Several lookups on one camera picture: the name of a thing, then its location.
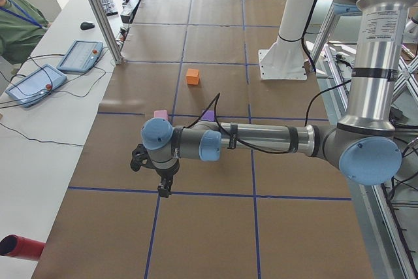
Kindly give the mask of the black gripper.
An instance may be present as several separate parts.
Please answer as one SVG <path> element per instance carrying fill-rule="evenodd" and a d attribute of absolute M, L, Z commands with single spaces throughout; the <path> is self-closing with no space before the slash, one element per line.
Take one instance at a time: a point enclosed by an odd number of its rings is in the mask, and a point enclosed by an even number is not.
<path fill-rule="evenodd" d="M 157 190 L 159 196 L 169 198 L 173 183 L 173 177 L 180 169 L 180 162 L 178 160 L 168 160 L 166 162 L 153 161 L 155 171 L 162 178 Z"/>

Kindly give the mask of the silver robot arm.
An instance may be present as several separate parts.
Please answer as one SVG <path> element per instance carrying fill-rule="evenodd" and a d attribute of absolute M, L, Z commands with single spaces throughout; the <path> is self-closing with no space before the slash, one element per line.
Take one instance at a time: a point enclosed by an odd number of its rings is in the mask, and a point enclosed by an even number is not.
<path fill-rule="evenodd" d="M 335 127 L 219 123 L 197 120 L 174 127 L 152 118 L 142 127 L 142 142 L 132 153 L 131 168 L 153 169 L 158 192 L 171 193 L 181 158 L 216 161 L 221 149 L 251 148 L 268 154 L 303 153 L 335 166 L 346 178 L 365 186 L 393 178 L 402 153 L 389 121 L 394 84 L 408 9 L 417 0 L 335 0 L 361 11 L 355 64 L 346 113 Z"/>

